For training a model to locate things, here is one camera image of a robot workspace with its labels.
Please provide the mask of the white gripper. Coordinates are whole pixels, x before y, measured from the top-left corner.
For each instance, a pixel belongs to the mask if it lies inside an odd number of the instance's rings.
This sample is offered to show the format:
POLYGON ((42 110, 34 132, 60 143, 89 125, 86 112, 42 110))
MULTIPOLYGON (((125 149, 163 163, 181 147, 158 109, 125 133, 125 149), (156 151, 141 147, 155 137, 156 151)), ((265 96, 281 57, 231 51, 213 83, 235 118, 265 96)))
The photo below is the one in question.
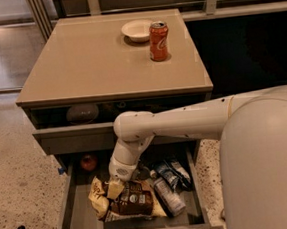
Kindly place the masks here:
POLYGON ((112 179, 105 185, 107 185, 107 197, 111 200, 118 198, 122 193, 125 187, 124 181, 147 180, 150 177, 147 167, 140 167, 139 164, 120 163, 114 156, 110 159, 108 171, 112 179))

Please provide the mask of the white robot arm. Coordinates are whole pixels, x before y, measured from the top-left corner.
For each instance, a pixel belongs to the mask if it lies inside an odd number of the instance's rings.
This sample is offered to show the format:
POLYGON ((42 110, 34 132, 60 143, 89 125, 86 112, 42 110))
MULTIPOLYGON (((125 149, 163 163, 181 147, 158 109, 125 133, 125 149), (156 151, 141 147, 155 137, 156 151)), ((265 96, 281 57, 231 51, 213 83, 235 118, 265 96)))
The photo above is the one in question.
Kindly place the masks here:
POLYGON ((227 229, 287 229, 287 85, 160 113, 124 112, 109 173, 127 181, 156 136, 217 139, 227 229))

